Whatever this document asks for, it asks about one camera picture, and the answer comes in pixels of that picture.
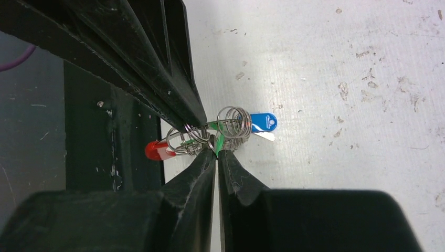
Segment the green key tag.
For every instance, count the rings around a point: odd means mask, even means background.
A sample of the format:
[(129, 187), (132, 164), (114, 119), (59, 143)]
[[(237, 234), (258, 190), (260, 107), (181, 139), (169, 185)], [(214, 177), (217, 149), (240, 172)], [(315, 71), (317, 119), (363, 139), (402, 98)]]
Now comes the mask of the green key tag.
[(191, 145), (194, 144), (196, 141), (194, 139), (189, 139), (181, 142), (181, 145)]

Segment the green capped key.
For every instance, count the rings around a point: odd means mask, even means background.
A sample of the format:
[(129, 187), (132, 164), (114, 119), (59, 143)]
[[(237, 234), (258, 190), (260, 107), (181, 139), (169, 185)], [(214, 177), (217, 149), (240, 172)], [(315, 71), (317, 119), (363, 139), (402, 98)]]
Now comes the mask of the green capped key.
[(219, 157), (219, 152), (223, 149), (225, 136), (224, 136), (224, 129), (225, 126), (220, 121), (213, 121), (209, 123), (209, 128), (216, 131), (216, 143), (214, 147), (214, 153), (216, 155), (216, 158)]

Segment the large keyring with red sleeve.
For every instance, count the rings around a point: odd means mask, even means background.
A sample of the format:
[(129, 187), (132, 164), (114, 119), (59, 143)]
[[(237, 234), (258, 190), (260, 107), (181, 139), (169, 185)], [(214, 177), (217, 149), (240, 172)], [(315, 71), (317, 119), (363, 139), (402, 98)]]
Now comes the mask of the large keyring with red sleeve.
[[(225, 126), (222, 150), (237, 150), (252, 134), (250, 114), (241, 107), (222, 108), (215, 121), (220, 121)], [(147, 144), (144, 150), (146, 157), (154, 161), (165, 161), (179, 155), (197, 155), (205, 148), (214, 152), (216, 131), (209, 128), (210, 122), (202, 127), (185, 124), (181, 130), (170, 128), (163, 139)], [(181, 145), (182, 141), (189, 139), (194, 139), (196, 142), (191, 145)]]

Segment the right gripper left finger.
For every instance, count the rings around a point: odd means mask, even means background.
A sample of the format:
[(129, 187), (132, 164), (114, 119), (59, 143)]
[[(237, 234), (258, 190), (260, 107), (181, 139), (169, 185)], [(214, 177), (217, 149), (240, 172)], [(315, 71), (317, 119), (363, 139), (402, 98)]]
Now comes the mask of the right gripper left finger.
[(215, 165), (205, 149), (157, 191), (33, 194), (1, 251), (209, 251)]

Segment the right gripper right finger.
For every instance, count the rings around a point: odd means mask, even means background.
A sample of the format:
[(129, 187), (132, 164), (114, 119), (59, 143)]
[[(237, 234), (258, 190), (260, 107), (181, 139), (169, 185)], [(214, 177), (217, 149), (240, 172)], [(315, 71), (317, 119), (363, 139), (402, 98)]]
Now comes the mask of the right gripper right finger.
[(231, 151), (218, 177), (223, 251), (421, 251), (387, 193), (271, 189)]

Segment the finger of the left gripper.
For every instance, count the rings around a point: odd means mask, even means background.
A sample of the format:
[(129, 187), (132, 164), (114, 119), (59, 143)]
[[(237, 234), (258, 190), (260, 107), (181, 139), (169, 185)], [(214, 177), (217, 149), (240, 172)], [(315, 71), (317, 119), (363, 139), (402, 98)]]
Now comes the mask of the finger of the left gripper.
[(123, 90), (174, 128), (185, 103), (129, 1), (1, 1), (1, 31)]
[(63, 1), (83, 48), (73, 64), (124, 90), (173, 127), (207, 122), (183, 1)]

